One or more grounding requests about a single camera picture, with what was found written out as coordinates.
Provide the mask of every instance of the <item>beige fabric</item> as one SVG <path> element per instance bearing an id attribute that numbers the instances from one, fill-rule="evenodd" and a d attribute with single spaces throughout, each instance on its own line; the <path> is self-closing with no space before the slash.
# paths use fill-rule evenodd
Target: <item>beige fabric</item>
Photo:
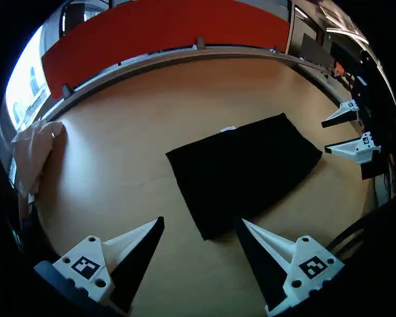
<path id="1" fill-rule="evenodd" d="M 39 120 L 19 132 L 12 140 L 13 156 L 24 198 L 30 193 L 38 192 L 38 177 L 52 149 L 53 136 L 59 135 L 62 128 L 61 122 L 47 123 Z"/>

